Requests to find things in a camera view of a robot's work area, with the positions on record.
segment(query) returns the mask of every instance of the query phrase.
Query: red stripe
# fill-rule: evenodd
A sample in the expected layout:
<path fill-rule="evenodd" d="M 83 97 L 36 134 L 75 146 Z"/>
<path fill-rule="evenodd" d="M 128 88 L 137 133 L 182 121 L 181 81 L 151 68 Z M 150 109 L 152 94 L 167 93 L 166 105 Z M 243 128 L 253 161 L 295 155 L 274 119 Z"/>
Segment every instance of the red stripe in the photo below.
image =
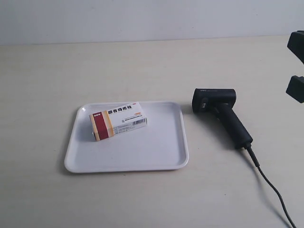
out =
<path fill-rule="evenodd" d="M 98 131 L 100 140 L 109 138 L 108 130 L 105 126 L 105 120 L 103 118 L 102 113 L 101 112 L 100 113 L 94 113 L 93 116 L 94 116 L 94 120 L 95 120 L 95 124 L 96 124 L 96 127 L 97 127 L 97 131 Z"/>

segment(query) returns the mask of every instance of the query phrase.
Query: barcode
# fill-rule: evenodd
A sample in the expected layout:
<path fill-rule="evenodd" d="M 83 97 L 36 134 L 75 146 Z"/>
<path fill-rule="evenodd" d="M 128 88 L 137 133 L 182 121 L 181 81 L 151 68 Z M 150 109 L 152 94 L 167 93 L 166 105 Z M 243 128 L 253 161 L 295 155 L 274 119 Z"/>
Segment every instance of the barcode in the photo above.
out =
<path fill-rule="evenodd" d="M 146 119 L 137 120 L 137 121 L 134 121 L 134 122 L 132 123 L 132 125 L 142 124 L 142 123 L 144 123 L 144 122 L 146 122 Z"/>

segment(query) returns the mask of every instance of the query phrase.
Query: white wall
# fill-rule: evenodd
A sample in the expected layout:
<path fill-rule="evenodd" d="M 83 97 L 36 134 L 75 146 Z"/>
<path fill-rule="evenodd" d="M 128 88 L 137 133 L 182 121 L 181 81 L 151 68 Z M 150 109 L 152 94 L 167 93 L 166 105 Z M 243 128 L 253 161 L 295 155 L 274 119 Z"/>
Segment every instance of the white wall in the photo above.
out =
<path fill-rule="evenodd" d="M 0 0 L 0 45 L 283 35 L 304 0 Z"/>

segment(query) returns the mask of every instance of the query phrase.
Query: tray rim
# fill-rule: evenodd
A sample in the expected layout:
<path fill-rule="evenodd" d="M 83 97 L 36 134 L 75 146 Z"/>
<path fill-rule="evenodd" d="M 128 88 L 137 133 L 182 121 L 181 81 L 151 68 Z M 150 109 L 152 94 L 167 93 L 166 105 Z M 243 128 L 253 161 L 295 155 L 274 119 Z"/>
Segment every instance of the tray rim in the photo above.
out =
<path fill-rule="evenodd" d="M 183 116 L 182 116 L 181 106 L 177 102 L 164 100 L 164 101 L 137 101 L 137 102 L 145 103 L 145 104 L 148 104 L 148 103 L 151 103 L 151 104 L 154 104 L 154 103 L 171 103 L 173 105 L 178 106 L 179 113 L 180 113 L 179 120 L 180 120 L 180 123 L 181 123 L 182 137 L 183 137 L 183 140 L 184 140 L 183 147 L 184 147 L 185 155 L 186 155 L 185 160 L 181 164 L 170 166 L 170 167 L 164 166 L 164 165 L 152 166 L 152 167 L 149 167 L 148 169 L 141 169 L 141 168 L 139 168 L 139 169 L 137 169 L 137 168 L 130 168 L 130 169 L 108 168 L 108 169 L 103 169 L 102 171 L 77 171 L 74 168 L 69 166 L 68 157 L 69 157 L 69 154 L 71 153 L 71 149 L 70 149 L 71 144 L 72 144 L 71 139 L 72 139 L 72 136 L 74 136 L 74 134 L 75 134 L 75 129 L 76 129 L 75 122 L 79 118 L 80 112 L 83 110 L 83 108 L 85 106 L 88 106 L 88 105 L 105 105 L 105 104 L 106 105 L 115 105 L 115 104 L 119 105 L 121 103 L 129 104 L 129 103 L 132 103 L 132 102 L 134 102 L 134 101 L 87 103 L 87 104 L 84 104 L 83 106 L 81 106 L 77 110 L 76 117 L 75 117 L 74 124 L 73 124 L 73 128 L 72 128 L 72 132 L 71 132 L 71 135 L 70 135 L 70 138 L 69 138 L 69 143 L 68 143 L 68 146 L 67 146 L 67 149 L 66 149 L 65 159 L 64 159 L 64 166 L 69 172 L 71 172 L 71 173 L 103 173 L 103 172 L 128 172 L 128 171 L 165 171 L 165 170 L 178 170 L 178 169 L 181 169 L 181 168 L 183 168 L 187 165 L 187 163 L 189 161 L 189 150 L 188 150 L 188 143 L 187 143 L 187 138 L 186 138 L 186 131 L 185 131 L 185 126 L 184 126 L 184 120 L 183 120 Z"/>

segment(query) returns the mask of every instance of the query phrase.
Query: white tray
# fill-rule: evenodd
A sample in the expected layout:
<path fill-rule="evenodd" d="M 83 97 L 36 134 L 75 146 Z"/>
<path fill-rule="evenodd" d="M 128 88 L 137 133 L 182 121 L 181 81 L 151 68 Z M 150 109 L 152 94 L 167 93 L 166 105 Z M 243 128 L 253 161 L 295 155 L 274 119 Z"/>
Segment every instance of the white tray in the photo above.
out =
<path fill-rule="evenodd" d="M 181 108 L 166 101 L 140 102 L 148 126 L 96 142 L 89 115 L 132 102 L 87 104 L 78 110 L 65 167 L 70 172 L 175 170 L 189 160 Z"/>

